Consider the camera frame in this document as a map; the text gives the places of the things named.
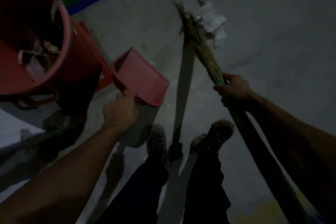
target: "hand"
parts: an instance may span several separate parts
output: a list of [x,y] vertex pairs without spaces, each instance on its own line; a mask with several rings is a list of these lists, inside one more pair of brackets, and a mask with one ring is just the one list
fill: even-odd
[[116,95],[115,100],[104,105],[103,114],[105,122],[102,128],[114,128],[123,134],[136,122],[139,110],[129,90],[124,90]]
[[240,75],[223,73],[223,78],[227,79],[229,85],[216,85],[213,87],[223,98],[222,103],[226,106],[226,100],[238,104],[245,111],[248,111],[251,102],[257,94],[251,90],[247,81]]

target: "person's right arm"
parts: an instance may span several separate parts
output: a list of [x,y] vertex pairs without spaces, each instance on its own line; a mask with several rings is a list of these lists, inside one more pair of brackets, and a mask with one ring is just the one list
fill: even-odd
[[223,101],[250,112],[273,152],[315,208],[330,220],[336,206],[336,137],[308,125],[252,91],[239,75],[215,86]]

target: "dustpan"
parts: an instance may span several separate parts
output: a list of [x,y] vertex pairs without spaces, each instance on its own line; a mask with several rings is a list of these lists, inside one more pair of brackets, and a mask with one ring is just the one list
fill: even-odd
[[123,91],[151,106],[160,106],[165,98],[169,81],[145,60],[133,47],[113,61],[113,82]]

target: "person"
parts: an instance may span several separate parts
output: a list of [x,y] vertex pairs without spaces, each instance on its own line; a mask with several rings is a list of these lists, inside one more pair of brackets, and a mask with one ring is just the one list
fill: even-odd
[[[229,85],[214,89],[227,101],[250,112],[286,171],[326,223],[333,222],[336,202],[335,137],[294,118],[252,91],[239,75],[223,74]],[[138,110],[128,90],[103,108],[104,124],[87,141],[36,175],[0,204],[1,223],[75,223],[104,164],[120,137],[135,123]],[[218,151],[233,134],[229,121],[215,122],[192,146],[192,169],[183,223],[228,223],[230,207],[221,184]],[[149,157],[132,175],[97,223],[156,223],[159,196],[168,179],[169,158],[164,129],[154,125]]]

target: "broom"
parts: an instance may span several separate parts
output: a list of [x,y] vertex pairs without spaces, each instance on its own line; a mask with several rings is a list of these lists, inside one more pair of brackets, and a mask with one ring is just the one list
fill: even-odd
[[[184,34],[192,42],[197,57],[205,66],[215,85],[227,85],[221,68],[217,64],[212,50],[200,35],[198,24],[183,6],[175,4],[182,18]],[[291,185],[282,173],[279,165],[265,146],[246,112],[227,103],[227,108],[245,141],[259,171],[263,175],[273,196],[278,201],[289,223],[309,223],[308,215],[303,209]]]

